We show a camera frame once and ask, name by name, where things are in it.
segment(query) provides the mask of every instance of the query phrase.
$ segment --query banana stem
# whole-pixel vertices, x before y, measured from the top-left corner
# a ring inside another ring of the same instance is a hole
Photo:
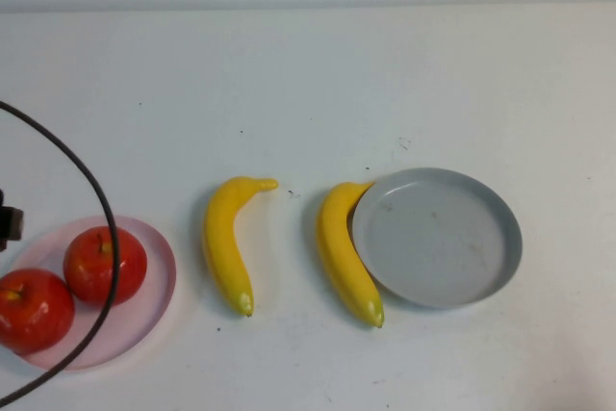
[[[273,178],[259,178],[257,179],[257,183],[259,184],[259,190],[262,192],[278,188],[278,182]]]

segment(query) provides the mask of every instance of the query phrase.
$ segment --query gray plate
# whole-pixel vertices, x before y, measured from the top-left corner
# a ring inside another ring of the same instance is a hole
[[[412,302],[450,308],[502,288],[522,257],[522,234],[504,201],[461,173],[404,170],[359,201],[353,240],[368,271]]]

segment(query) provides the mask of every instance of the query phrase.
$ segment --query black object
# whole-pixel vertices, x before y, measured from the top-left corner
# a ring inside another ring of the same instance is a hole
[[[28,384],[24,385],[20,389],[17,389],[11,394],[8,394],[5,397],[0,398],[0,408],[3,408],[13,403],[14,401],[24,397],[30,392],[34,391],[35,389],[40,387],[42,384],[47,382],[49,379],[57,375],[64,368],[66,368],[75,358],[77,358],[81,354],[81,352],[84,351],[86,347],[90,344],[90,342],[92,341],[92,339],[94,338],[98,330],[100,329],[100,326],[103,325],[103,322],[107,318],[107,315],[109,315],[109,311],[112,309],[112,305],[114,304],[114,300],[116,299],[117,280],[119,278],[119,244],[117,241],[116,220],[114,219],[114,214],[112,213],[112,209],[109,205],[109,202],[107,201],[107,198],[105,197],[105,194],[103,193],[103,190],[100,188],[98,181],[91,174],[91,172],[88,170],[86,165],[84,165],[84,163],[75,155],[75,153],[73,153],[68,148],[68,146],[62,143],[62,141],[60,141],[58,137],[56,137],[54,134],[49,132],[42,125],[40,125],[38,122],[33,120],[31,117],[23,114],[17,108],[14,108],[8,103],[0,101],[0,110],[4,110],[7,113],[10,113],[13,116],[21,119],[26,124],[28,124],[30,127],[32,127],[37,132],[39,132],[41,135],[43,135],[45,138],[47,138],[49,141],[54,143],[68,157],[68,159],[70,159],[73,162],[73,164],[77,166],[77,168],[86,176],[86,178],[88,179],[88,181],[94,188],[94,192],[98,196],[98,200],[100,201],[100,204],[103,206],[103,211],[105,212],[105,218],[107,219],[107,223],[109,224],[109,229],[112,235],[112,244],[114,246],[114,267],[113,267],[113,272],[112,272],[112,287],[109,290],[109,295],[107,296],[107,300],[105,300],[105,305],[103,305],[103,308],[100,311],[100,315],[98,315],[98,318],[92,325],[91,330],[88,332],[88,334],[86,334],[86,337],[84,337],[84,339],[77,345],[77,347],[75,347],[56,366],[51,368],[49,371],[44,372],[39,377],[37,377],[35,380],[33,380],[32,382],[29,382]]]
[[[0,190],[0,251],[7,248],[7,241],[21,240],[23,211],[14,207],[4,207],[4,194]]]

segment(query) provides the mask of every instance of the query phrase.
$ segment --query apple stem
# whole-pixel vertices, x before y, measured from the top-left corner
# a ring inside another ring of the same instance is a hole
[[[0,288],[0,293],[7,293],[8,300],[18,300],[21,298],[21,293],[13,289]]]

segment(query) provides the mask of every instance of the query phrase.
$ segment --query pink plate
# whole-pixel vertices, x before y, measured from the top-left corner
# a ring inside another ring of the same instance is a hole
[[[138,344],[158,323],[175,288],[175,258],[167,240],[147,223],[115,216],[117,226],[141,242],[147,254],[147,274],[130,300],[112,308],[91,344],[69,366],[82,370],[102,365]],[[104,217],[81,218],[43,236],[16,260],[12,270],[38,267],[51,270],[62,279],[64,253],[82,231],[106,225]],[[75,299],[75,321],[68,334],[53,347],[24,357],[28,363],[48,370],[62,360],[84,338],[98,316],[98,309]]]

